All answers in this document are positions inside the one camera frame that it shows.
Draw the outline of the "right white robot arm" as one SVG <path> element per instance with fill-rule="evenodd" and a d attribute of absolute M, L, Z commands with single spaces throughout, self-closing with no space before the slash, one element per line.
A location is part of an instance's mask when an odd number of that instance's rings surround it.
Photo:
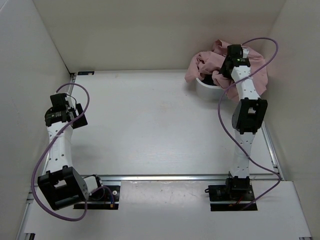
<path fill-rule="evenodd" d="M 228 53 L 220 73 L 237 83 L 239 102 L 231 118 L 235 146 L 232 167 L 225 181 L 224 193 L 230 200 L 244 196 L 250 189 L 249 156 L 256 133 L 262 126 L 268 103 L 258 94 L 251 74 L 251 64 L 242 52 Z"/>

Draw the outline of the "pink trousers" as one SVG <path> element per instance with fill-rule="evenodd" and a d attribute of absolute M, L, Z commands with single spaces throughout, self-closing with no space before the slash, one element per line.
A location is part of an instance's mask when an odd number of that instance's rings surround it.
<path fill-rule="evenodd" d="M 227 48 L 229 45 L 231 44 L 218 39 L 214 42 L 211 51 L 201 51 L 193 56 L 184 77 L 185 81 L 191 83 L 196 80 L 196 78 L 203 81 L 206 75 L 212 75 L 211 78 L 214 84 L 221 87 L 223 90 L 233 84 L 233 80 L 219 74 L 227 55 Z M 243 47 L 249 51 L 247 57 L 249 58 L 251 73 L 266 63 L 264 57 L 260 53 L 249 46 L 243 45 Z M 252 78 L 254 87 L 261 96 L 267 89 L 267 69 L 263 68 Z M 226 96 L 235 103 L 238 102 L 239 97 L 236 86 L 231 87 L 226 93 Z"/>

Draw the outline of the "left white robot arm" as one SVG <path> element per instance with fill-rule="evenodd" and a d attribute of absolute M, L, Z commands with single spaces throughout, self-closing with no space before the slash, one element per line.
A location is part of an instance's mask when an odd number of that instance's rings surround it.
<path fill-rule="evenodd" d="M 67 93 L 51 95 L 50 100 L 52 107 L 44 115 L 45 125 L 49 141 L 54 137 L 57 139 L 49 148 L 45 174 L 38 177 L 37 185 L 54 211 L 87 201 L 89 197 L 100 200 L 105 194 L 101 179 L 95 174 L 81 177 L 72 163 L 73 130 L 86 126 L 86 117 L 83 115 L 58 134 L 61 128 L 83 113 L 83 108 L 80 103 L 73 104 Z"/>

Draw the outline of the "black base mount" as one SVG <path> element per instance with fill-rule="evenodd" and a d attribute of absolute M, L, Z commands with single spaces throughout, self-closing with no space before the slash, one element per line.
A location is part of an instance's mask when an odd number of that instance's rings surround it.
<path fill-rule="evenodd" d="M 257 211 L 250 178 L 228 177 L 225 184 L 209 185 L 204 192 L 208 194 L 211 212 Z"/>
<path fill-rule="evenodd" d="M 98 190 L 90 196 L 87 201 L 88 210 L 118 210 L 120 195 L 121 195 L 121 186 L 115 185 L 114 183 L 104 184 L 107 186 L 111 193 L 106 189 Z"/>

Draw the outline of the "dark blue folded trousers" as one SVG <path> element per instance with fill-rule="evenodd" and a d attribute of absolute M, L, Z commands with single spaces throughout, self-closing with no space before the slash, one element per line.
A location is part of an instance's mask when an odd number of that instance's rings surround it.
<path fill-rule="evenodd" d="M 202 80 L 202 83 L 205 84 L 205 85 L 208 85 L 208 86 L 217 86 L 215 83 L 214 83 L 214 80 L 212 78 L 212 75 L 206 75 L 204 77 L 204 79 Z"/>

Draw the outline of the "white plastic basket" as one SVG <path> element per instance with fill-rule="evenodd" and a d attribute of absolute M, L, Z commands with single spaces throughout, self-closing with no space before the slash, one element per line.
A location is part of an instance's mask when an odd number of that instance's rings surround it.
<path fill-rule="evenodd" d="M 210 102 L 218 101 L 224 93 L 219 85 L 206 85 L 199 78 L 195 80 L 195 91 L 202 100 Z"/>

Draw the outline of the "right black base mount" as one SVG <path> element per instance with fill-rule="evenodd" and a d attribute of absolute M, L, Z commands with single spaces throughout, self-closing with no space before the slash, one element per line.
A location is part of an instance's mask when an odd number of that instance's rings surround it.
<path fill-rule="evenodd" d="M 208 194 L 211 212 L 257 211 L 250 178 L 228 177 L 225 184 L 209 185 L 204 192 Z"/>

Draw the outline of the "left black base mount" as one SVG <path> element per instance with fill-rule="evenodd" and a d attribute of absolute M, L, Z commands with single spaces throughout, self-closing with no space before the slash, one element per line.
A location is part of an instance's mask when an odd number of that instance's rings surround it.
<path fill-rule="evenodd" d="M 104 184 L 107 186 L 111 193 L 106 189 L 98 190 L 90 196 L 87 201 L 88 210 L 118 210 L 120 195 L 121 195 L 121 186 L 115 185 L 114 183 Z"/>

